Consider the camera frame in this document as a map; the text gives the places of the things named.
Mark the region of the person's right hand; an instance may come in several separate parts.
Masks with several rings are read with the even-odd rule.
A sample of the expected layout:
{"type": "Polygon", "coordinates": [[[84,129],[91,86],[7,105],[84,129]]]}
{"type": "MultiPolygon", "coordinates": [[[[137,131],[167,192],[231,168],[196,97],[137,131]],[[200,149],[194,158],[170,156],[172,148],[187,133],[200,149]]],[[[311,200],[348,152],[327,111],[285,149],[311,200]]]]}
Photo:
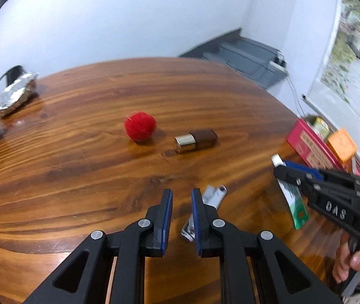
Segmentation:
{"type": "Polygon", "coordinates": [[[336,259],[332,270],[332,275],[336,283],[346,281],[350,270],[360,271],[360,251],[354,254],[350,253],[349,238],[350,235],[343,232],[336,251],[336,259]]]}

